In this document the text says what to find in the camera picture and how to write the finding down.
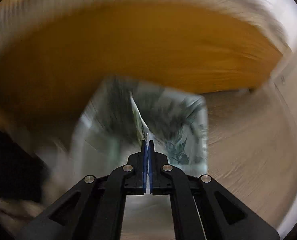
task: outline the beige floor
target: beige floor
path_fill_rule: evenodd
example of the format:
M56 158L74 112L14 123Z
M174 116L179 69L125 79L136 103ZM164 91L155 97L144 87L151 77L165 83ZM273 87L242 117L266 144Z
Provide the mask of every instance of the beige floor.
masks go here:
M276 228L297 192L297 139L275 89L204 96L209 174Z

